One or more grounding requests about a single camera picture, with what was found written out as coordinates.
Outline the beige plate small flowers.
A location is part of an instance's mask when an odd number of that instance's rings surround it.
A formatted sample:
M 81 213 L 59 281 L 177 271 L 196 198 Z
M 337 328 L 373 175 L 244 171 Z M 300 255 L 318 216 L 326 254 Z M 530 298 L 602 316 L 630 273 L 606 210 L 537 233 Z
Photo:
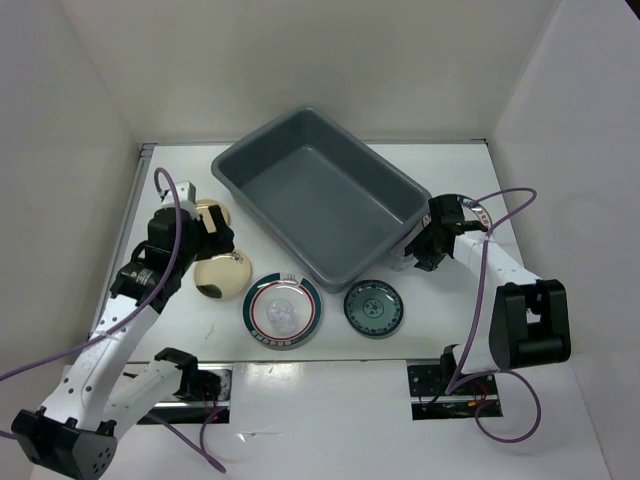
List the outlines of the beige plate small flowers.
M 217 231 L 215 222 L 209 211 L 209 208 L 214 206 L 218 206 L 220 208 L 225 224 L 227 226 L 231 225 L 229 211 L 222 203 L 214 199 L 199 199 L 196 201 L 196 209 L 202 217 L 208 233 L 215 233 Z

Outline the white plate dark patterned rim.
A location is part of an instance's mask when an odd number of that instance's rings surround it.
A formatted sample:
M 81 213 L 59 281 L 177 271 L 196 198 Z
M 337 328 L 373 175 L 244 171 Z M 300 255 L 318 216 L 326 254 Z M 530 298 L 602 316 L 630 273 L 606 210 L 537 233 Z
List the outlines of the white plate dark patterned rim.
M 478 201 L 462 194 L 457 194 L 456 198 L 464 217 L 462 222 L 464 233 L 471 231 L 486 233 L 493 226 L 490 214 Z

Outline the beige plate dark leaf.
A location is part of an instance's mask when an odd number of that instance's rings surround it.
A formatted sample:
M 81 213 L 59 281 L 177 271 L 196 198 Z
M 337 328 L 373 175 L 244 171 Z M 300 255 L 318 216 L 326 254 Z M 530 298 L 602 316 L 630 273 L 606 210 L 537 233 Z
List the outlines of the beige plate dark leaf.
M 252 266 L 241 250 L 219 254 L 194 265 L 196 289 L 204 296 L 224 300 L 241 293 L 251 279 Z

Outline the clear faceted drinking glass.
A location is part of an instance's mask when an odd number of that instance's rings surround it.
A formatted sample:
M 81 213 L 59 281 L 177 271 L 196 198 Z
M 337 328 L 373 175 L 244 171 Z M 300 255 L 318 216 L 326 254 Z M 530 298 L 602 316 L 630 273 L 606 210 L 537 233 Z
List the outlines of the clear faceted drinking glass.
M 286 299 L 275 299 L 266 310 L 267 319 L 275 333 L 280 336 L 293 335 L 297 329 L 298 319 L 291 302 Z

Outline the white plate green red rim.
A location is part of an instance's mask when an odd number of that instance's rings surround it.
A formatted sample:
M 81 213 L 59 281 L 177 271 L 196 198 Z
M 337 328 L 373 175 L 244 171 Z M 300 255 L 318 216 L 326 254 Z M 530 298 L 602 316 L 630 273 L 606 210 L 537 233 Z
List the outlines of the white plate green red rim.
M 277 272 L 254 282 L 242 304 L 244 327 L 254 340 L 276 350 L 306 343 L 319 327 L 323 302 L 305 276 Z

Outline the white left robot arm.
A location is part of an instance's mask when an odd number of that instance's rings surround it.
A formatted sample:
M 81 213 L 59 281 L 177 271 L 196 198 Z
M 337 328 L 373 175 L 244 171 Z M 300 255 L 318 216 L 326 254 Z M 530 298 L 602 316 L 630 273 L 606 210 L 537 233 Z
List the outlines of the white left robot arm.
M 208 231 L 198 212 L 164 207 L 147 238 L 117 273 L 101 320 L 54 392 L 35 411 L 21 410 L 11 433 L 35 465 L 70 479 L 98 479 L 119 440 L 154 406 L 173 396 L 216 402 L 218 375 L 196 356 L 166 347 L 121 390 L 114 387 L 138 343 L 155 324 L 197 260 L 234 248 L 219 206 L 209 207 Z

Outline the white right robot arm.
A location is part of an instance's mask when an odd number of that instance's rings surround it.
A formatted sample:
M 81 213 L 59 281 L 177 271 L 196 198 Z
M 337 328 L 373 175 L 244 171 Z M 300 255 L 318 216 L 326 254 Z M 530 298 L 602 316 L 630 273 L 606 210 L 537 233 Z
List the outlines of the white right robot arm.
M 456 194 L 431 198 L 429 222 L 405 249 L 419 269 L 434 271 L 449 257 L 478 279 L 467 340 L 452 348 L 454 359 L 438 371 L 447 392 L 464 391 L 474 374 L 564 363 L 571 356 L 565 286 L 531 272 L 494 239 L 499 226 L 537 197 L 532 188 L 519 191 L 530 198 L 491 226 L 467 220 Z

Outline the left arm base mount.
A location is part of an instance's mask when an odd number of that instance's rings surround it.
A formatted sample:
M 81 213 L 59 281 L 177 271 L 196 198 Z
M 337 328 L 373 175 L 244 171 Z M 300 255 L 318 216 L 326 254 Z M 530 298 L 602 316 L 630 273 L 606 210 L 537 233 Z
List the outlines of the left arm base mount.
M 201 372 L 211 378 L 204 386 L 198 386 L 193 393 L 182 398 L 170 395 L 156 403 L 150 413 L 138 421 L 139 424 L 155 424 L 150 415 L 165 420 L 169 424 L 202 424 L 214 408 L 226 409 L 230 405 L 232 373 L 231 364 L 202 363 Z

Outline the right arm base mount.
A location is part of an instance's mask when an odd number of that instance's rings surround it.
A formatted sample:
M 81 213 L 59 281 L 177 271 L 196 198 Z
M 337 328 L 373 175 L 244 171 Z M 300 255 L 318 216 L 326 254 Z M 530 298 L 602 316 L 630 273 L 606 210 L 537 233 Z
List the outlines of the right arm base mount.
M 414 421 L 501 417 L 498 388 L 493 377 L 473 380 L 445 394 L 446 368 L 435 361 L 408 362 L 406 366 L 411 414 Z

